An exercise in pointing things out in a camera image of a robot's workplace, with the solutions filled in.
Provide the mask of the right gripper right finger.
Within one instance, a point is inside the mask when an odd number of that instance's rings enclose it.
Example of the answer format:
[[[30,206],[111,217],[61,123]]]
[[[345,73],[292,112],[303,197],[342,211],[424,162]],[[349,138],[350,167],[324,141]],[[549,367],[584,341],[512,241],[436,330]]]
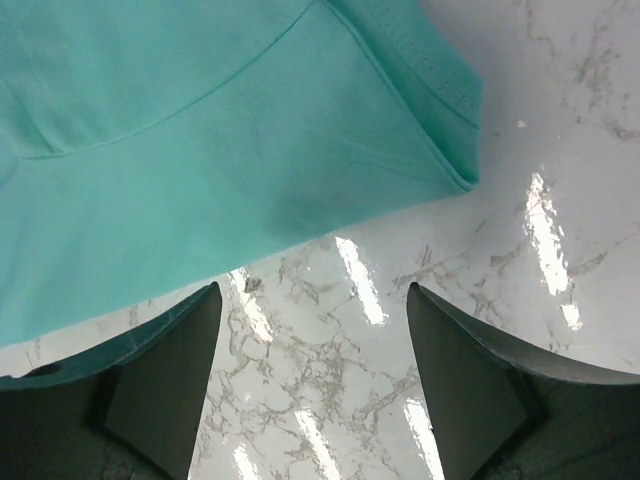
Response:
[[[445,478],[638,478],[638,375],[544,350],[418,283],[406,310]]]

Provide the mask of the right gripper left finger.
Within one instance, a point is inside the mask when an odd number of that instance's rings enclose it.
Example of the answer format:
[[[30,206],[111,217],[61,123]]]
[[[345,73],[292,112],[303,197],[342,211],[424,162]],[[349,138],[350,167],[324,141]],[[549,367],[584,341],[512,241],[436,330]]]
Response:
[[[221,310],[211,283],[84,352],[2,377],[2,478],[187,478]]]

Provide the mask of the teal t shirt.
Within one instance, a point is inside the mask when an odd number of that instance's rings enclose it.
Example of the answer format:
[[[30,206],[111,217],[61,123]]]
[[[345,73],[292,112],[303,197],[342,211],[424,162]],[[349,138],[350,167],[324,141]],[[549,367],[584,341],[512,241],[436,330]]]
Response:
[[[473,189],[482,82],[415,1],[5,1],[1,342]]]

